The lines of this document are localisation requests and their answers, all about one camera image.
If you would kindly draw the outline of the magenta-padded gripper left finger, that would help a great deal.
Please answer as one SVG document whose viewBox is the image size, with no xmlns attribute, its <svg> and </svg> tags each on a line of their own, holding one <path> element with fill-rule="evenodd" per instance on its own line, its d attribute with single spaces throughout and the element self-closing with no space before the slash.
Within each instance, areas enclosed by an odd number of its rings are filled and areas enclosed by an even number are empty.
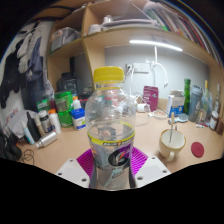
<svg viewBox="0 0 224 224">
<path fill-rule="evenodd" d="M 68 159 L 56 175 L 81 187 L 94 189 L 97 172 L 91 150 L 88 149 L 76 159 Z"/>
</svg>

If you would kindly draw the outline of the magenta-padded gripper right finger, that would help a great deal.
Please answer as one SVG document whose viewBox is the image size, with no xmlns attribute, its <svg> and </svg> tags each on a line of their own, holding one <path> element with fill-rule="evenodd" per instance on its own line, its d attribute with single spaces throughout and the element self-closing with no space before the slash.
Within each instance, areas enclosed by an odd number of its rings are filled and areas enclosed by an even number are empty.
<svg viewBox="0 0 224 224">
<path fill-rule="evenodd" d="M 157 156 L 147 156 L 136 147 L 132 149 L 129 174 L 131 188 L 146 186 L 170 174 Z"/>
</svg>

